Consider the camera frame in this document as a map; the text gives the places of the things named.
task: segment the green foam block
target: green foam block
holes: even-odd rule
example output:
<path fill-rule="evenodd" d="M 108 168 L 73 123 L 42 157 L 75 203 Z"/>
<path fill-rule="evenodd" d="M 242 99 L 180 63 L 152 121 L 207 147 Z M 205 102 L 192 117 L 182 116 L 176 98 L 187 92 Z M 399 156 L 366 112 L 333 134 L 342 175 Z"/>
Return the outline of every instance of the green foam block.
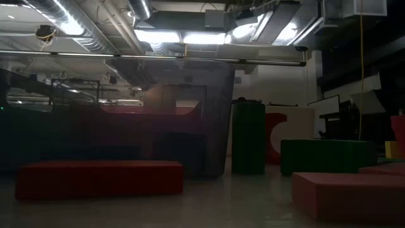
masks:
<path fill-rule="evenodd" d="M 373 142 L 338 140 L 283 140 L 281 173 L 358 173 L 359 168 L 377 164 Z"/>

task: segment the yellow cable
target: yellow cable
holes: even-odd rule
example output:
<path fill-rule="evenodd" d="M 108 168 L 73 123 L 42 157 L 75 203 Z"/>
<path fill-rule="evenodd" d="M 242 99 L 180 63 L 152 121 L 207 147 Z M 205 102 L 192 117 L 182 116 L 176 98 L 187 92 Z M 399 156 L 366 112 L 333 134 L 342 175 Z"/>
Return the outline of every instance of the yellow cable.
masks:
<path fill-rule="evenodd" d="M 365 61 L 363 51 L 363 0 L 360 6 L 360 58 L 361 58 L 361 93 L 360 93 L 360 125 L 359 125 L 359 140 L 361 140 L 361 126 L 363 125 L 363 91 L 365 80 Z"/>

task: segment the green foam cylinder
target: green foam cylinder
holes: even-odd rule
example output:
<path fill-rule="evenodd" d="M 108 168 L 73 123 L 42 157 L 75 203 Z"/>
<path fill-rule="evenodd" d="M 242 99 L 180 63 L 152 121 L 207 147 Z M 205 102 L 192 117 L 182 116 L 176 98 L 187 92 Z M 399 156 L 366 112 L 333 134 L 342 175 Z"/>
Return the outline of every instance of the green foam cylinder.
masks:
<path fill-rule="evenodd" d="M 265 173 L 265 113 L 264 104 L 234 104 L 232 112 L 232 173 Z"/>

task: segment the yellow block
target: yellow block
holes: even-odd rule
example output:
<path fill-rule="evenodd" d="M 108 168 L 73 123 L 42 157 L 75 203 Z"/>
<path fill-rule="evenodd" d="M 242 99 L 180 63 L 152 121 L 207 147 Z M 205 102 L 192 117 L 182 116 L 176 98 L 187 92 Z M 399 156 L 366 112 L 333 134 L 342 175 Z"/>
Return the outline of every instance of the yellow block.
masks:
<path fill-rule="evenodd" d="M 386 158 L 405 159 L 405 155 L 399 151 L 399 146 L 398 146 L 397 142 L 392 142 L 392 141 L 385 142 L 385 157 Z"/>

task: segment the floor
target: floor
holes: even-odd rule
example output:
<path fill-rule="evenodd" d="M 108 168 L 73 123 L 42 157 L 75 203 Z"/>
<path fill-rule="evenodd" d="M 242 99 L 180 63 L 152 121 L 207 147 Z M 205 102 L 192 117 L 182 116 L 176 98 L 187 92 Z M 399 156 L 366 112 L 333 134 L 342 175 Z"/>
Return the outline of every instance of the floor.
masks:
<path fill-rule="evenodd" d="M 0 179 L 0 227 L 374 227 L 324 224 L 297 211 L 290 198 L 290 179 L 278 167 L 264 176 L 231 175 L 210 181 L 187 181 L 184 193 L 20 203 L 14 180 Z"/>

